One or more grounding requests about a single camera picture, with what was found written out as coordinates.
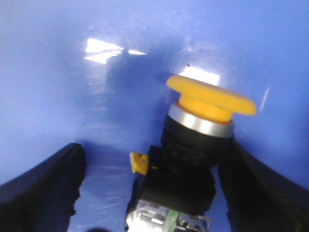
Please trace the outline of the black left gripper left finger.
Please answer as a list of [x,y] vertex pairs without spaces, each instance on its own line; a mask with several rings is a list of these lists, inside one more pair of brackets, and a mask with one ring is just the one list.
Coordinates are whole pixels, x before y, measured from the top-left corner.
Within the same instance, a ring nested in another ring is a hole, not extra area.
[[2,232],[66,232],[85,178],[85,151],[71,143],[0,187]]

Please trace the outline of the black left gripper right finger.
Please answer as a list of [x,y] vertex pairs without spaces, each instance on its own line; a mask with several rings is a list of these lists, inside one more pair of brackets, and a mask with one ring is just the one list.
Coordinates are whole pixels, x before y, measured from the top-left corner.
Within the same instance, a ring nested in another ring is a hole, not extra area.
[[256,159],[232,138],[219,178],[233,232],[307,232],[309,191]]

